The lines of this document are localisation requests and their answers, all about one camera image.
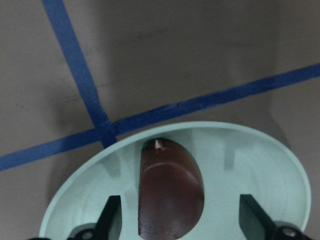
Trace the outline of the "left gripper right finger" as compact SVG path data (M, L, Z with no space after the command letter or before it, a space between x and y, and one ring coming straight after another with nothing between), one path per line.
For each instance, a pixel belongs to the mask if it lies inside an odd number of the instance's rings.
M246 240L309 240L293 225L276 225L250 194L239 197L239 227Z

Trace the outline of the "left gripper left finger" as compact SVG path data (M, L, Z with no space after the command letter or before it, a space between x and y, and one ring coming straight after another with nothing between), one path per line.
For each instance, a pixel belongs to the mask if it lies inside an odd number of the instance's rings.
M119 240L122 230L121 196L108 198L96 223L74 228L68 240Z

